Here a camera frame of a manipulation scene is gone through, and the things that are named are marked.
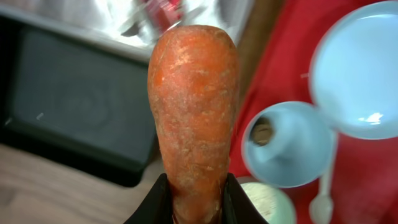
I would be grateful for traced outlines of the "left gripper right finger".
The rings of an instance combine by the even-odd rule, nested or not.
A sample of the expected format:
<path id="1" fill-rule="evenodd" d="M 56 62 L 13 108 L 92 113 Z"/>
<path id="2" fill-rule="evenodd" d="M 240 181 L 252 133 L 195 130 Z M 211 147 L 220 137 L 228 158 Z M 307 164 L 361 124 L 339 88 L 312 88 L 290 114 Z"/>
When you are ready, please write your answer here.
<path id="1" fill-rule="evenodd" d="M 268 224 L 232 173 L 227 175 L 222 202 L 222 224 Z"/>

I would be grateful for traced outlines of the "red snack wrapper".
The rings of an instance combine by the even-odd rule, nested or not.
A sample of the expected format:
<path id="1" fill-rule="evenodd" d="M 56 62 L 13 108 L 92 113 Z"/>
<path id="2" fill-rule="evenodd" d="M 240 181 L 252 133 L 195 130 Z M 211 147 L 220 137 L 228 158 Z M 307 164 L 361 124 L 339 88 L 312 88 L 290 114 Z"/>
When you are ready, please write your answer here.
<path id="1" fill-rule="evenodd" d="M 183 17 L 181 0 L 140 0 L 151 24 L 163 34 Z"/>

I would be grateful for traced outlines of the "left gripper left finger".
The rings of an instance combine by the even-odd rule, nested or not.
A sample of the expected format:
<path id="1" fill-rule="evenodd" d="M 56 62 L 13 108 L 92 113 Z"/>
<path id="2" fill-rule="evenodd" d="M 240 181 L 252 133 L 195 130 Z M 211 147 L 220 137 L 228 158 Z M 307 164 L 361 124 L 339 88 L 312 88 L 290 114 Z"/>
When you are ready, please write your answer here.
<path id="1" fill-rule="evenodd" d="M 172 194 L 166 173 L 160 174 L 137 210 L 124 224 L 173 224 Z"/>

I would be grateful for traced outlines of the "brown mushroom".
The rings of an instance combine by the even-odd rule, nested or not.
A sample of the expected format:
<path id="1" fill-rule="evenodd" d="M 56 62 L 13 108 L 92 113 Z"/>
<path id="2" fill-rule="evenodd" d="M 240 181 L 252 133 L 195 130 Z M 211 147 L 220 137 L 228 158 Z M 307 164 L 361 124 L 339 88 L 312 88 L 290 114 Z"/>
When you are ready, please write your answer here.
<path id="1" fill-rule="evenodd" d="M 252 127 L 250 140 L 258 145 L 265 146 L 274 134 L 271 122 L 267 118 L 259 118 Z"/>

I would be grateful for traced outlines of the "green bowl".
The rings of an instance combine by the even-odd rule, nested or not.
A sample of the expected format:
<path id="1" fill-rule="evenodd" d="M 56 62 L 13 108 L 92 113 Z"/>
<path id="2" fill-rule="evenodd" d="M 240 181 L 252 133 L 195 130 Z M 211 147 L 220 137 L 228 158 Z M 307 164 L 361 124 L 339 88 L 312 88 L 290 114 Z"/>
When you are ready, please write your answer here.
<path id="1" fill-rule="evenodd" d="M 238 177 L 237 180 L 256 210 L 269 224 L 297 224 L 294 205 L 283 191 L 253 177 Z"/>

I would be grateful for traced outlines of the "white rice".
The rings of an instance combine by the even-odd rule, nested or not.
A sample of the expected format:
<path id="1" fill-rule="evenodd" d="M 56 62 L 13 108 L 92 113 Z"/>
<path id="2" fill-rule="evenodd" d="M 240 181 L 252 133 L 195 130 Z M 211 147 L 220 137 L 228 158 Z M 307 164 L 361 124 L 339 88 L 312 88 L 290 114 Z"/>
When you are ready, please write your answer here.
<path id="1" fill-rule="evenodd" d="M 291 224 L 290 210 L 279 190 L 259 182 L 241 184 L 256 210 L 270 224 Z"/>

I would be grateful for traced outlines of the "light blue bowl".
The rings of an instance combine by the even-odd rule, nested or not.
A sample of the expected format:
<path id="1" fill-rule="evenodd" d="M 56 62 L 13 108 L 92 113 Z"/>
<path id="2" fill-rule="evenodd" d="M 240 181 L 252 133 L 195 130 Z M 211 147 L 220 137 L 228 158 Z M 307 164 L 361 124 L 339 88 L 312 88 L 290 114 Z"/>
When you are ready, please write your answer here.
<path id="1" fill-rule="evenodd" d="M 254 127 L 267 120 L 272 134 L 260 145 Z M 338 135 L 311 104 L 286 101 L 259 112 L 247 125 L 241 141 L 244 165 L 250 174 L 279 188 L 308 184 L 333 163 Z"/>

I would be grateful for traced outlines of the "orange carrot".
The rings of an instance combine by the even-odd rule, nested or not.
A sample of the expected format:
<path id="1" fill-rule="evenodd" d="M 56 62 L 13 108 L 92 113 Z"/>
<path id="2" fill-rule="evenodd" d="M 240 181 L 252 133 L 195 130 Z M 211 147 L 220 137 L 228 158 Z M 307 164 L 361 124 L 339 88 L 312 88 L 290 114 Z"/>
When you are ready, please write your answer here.
<path id="1" fill-rule="evenodd" d="M 147 92 L 175 223 L 219 223 L 239 100 L 239 60 L 213 26 L 168 30 L 152 52 Z"/>

